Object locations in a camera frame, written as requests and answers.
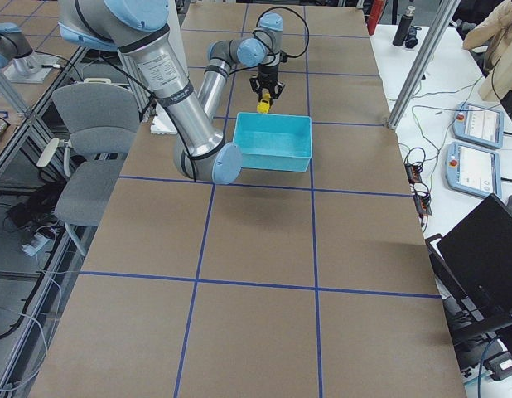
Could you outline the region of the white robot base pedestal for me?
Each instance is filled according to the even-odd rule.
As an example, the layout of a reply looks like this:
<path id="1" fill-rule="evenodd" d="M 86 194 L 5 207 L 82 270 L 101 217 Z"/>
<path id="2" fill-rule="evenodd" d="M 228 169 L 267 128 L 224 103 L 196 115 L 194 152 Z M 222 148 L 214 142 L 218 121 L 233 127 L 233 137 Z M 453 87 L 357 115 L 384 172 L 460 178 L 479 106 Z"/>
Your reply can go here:
<path id="1" fill-rule="evenodd" d="M 164 110 L 164 108 L 158 103 L 156 98 L 154 98 L 154 104 L 155 115 L 150 127 L 151 133 L 156 135 L 176 135 L 177 130 L 174 123 L 166 110 Z"/>

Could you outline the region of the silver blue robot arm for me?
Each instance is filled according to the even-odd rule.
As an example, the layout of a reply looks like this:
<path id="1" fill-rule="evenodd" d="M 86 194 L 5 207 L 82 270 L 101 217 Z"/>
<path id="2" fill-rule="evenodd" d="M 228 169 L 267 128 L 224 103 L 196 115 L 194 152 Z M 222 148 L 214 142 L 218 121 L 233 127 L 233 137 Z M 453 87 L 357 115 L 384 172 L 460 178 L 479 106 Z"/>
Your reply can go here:
<path id="1" fill-rule="evenodd" d="M 258 67 L 254 92 L 268 90 L 277 98 L 282 59 L 283 19 L 266 12 L 250 37 L 217 41 L 209 49 L 209 64 L 199 90 L 169 42 L 167 1 L 61 1 L 61 36 L 78 46 L 120 51 L 137 64 L 157 103 L 178 132 L 174 163 L 193 180 L 230 184 L 242 168 L 238 145 L 227 142 L 212 120 L 234 66 Z"/>

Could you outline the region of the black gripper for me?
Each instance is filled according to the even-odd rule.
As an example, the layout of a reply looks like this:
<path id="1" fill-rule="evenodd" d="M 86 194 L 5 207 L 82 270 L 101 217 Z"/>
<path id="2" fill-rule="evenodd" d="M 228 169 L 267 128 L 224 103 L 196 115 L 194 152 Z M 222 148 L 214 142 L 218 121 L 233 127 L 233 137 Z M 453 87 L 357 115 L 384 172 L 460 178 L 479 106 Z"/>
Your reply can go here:
<path id="1" fill-rule="evenodd" d="M 249 83 L 251 90 L 258 95 L 258 100 L 263 98 L 263 90 L 267 90 L 273 100 L 280 97 L 285 84 L 278 81 L 279 65 L 264 66 L 260 64 L 258 66 L 257 76 L 251 76 Z"/>

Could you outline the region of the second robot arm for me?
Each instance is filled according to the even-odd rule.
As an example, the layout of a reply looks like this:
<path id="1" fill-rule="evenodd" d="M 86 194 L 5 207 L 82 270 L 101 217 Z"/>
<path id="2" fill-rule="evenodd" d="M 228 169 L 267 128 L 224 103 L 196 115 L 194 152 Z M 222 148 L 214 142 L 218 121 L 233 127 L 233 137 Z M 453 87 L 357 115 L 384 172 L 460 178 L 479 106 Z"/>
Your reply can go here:
<path id="1" fill-rule="evenodd" d="M 20 84 L 42 84 L 50 74 L 43 67 L 43 57 L 12 22 L 0 23 L 0 70 L 12 83 Z"/>

